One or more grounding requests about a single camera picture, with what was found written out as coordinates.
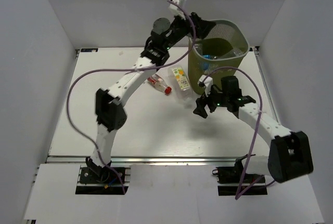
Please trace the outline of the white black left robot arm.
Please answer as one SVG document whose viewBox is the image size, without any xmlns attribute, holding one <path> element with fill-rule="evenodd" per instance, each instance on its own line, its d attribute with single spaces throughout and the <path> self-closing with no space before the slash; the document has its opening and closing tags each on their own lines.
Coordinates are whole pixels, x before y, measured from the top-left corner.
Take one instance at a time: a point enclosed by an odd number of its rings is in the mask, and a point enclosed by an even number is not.
<svg viewBox="0 0 333 224">
<path fill-rule="evenodd" d="M 181 16 L 174 17 L 173 21 L 157 19 L 143 52 L 133 66 L 135 71 L 123 75 L 108 89 L 96 92 L 97 147 L 86 158 L 86 164 L 97 181 L 104 182 L 110 176 L 107 166 L 111 164 L 111 149 L 117 131 L 127 120 L 124 107 L 130 96 L 166 63 L 171 47 L 186 36 L 194 39 L 207 37 L 215 25 L 215 22 L 203 20 L 194 12 L 189 19 Z"/>
</svg>

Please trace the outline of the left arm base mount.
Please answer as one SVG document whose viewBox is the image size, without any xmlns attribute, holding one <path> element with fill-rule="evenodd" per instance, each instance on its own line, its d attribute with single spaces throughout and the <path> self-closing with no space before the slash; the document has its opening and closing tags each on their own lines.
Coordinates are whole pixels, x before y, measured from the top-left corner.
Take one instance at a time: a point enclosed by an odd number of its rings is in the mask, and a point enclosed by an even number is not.
<svg viewBox="0 0 333 224">
<path fill-rule="evenodd" d="M 76 184 L 76 195 L 125 195 L 130 183 L 129 167 L 109 169 L 85 159 L 85 166 L 80 167 Z"/>
</svg>

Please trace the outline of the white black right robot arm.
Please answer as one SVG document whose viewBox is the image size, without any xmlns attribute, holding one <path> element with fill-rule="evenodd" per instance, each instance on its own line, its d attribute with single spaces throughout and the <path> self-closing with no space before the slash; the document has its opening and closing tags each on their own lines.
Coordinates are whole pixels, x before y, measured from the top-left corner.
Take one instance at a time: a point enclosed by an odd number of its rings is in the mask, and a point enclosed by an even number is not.
<svg viewBox="0 0 333 224">
<path fill-rule="evenodd" d="M 252 155 L 249 163 L 246 155 L 237 158 L 234 175 L 238 180 L 246 182 L 257 174 L 271 176 L 282 183 L 313 172 L 309 139 L 304 132 L 291 131 L 261 111 L 252 97 L 242 95 L 235 76 L 224 77 L 221 82 L 222 88 L 218 88 L 211 77 L 200 77 L 198 85 L 204 92 L 196 100 L 193 113 L 207 118 L 205 108 L 214 112 L 218 107 L 225 107 L 256 131 L 270 148 L 267 156 Z"/>
</svg>

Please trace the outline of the clear bottle red cap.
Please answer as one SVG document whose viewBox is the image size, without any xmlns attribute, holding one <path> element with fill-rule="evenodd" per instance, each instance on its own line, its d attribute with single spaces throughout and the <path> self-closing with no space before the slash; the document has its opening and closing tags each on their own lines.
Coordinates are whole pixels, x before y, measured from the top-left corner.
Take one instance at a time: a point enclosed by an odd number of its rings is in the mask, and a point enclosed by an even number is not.
<svg viewBox="0 0 333 224">
<path fill-rule="evenodd" d="M 147 78 L 148 83 L 153 86 L 156 90 L 163 92 L 165 95 L 169 95 L 172 88 L 166 84 L 164 79 L 158 74 L 154 74 Z"/>
</svg>

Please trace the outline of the clear bottle blue-white cap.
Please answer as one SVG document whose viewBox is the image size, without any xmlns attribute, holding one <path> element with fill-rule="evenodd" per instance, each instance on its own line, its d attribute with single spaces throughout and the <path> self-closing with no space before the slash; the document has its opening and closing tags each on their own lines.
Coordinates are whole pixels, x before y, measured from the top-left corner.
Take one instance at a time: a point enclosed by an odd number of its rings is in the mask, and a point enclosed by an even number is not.
<svg viewBox="0 0 333 224">
<path fill-rule="evenodd" d="M 215 69 L 227 66 L 225 60 L 220 59 L 220 57 L 210 54 L 203 53 L 203 44 L 196 43 L 194 45 L 194 68 L 193 73 L 197 77 L 202 75 L 209 75 Z"/>
</svg>

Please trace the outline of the clear plastic bottle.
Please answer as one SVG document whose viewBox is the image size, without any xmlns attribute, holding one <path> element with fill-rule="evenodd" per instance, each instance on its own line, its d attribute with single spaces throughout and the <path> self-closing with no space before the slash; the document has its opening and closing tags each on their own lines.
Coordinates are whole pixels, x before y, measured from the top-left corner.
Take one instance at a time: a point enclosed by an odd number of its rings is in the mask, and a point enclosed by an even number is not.
<svg viewBox="0 0 333 224">
<path fill-rule="evenodd" d="M 234 58 L 238 56 L 242 56 L 244 53 L 241 49 L 239 48 L 233 48 L 229 52 L 225 53 L 224 55 L 221 56 L 221 59 L 227 59 L 227 58 Z"/>
</svg>

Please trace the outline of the clear bottle green orange label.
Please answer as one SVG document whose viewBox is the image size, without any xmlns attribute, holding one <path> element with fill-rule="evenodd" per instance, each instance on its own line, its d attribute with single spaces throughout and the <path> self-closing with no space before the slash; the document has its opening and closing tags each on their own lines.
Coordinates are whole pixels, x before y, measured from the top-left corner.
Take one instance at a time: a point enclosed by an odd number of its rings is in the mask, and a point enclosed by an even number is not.
<svg viewBox="0 0 333 224">
<path fill-rule="evenodd" d="M 193 102 L 193 89 L 181 66 L 169 68 L 169 79 L 180 103 L 190 107 Z"/>
</svg>

